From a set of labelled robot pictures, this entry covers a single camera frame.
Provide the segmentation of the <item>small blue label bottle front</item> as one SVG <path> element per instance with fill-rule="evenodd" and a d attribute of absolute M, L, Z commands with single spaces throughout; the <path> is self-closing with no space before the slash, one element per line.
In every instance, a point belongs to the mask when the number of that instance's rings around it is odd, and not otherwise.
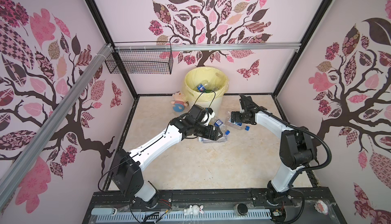
<path fill-rule="evenodd" d="M 199 92 L 206 92 L 207 90 L 210 90 L 211 83 L 208 80 L 201 81 L 195 88 Z"/>

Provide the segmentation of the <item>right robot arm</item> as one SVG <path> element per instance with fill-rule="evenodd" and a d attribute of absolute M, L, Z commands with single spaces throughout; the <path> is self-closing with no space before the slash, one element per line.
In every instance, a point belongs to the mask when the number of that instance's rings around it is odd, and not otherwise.
<path fill-rule="evenodd" d="M 287 195 L 301 170 L 316 158 L 311 136 L 304 133 L 304 128 L 290 125 L 258 106 L 250 96 L 240 95 L 241 111 L 231 112 L 233 123 L 261 125 L 280 139 L 279 157 L 281 165 L 268 182 L 266 195 L 269 202 L 282 195 Z"/>

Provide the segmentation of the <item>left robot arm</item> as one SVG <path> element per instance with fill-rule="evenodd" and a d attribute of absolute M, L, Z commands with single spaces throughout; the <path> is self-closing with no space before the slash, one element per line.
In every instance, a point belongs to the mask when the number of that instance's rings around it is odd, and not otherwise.
<path fill-rule="evenodd" d="M 118 151 L 111 178 L 119 191 L 130 200 L 140 198 L 146 205 L 155 206 L 159 199 L 158 190 L 144 180 L 143 171 L 164 151 L 190 136 L 218 139 L 222 132 L 209 125 L 214 117 L 215 113 L 202 119 L 181 115 L 173 118 L 166 129 L 147 143 L 130 151 Z"/>

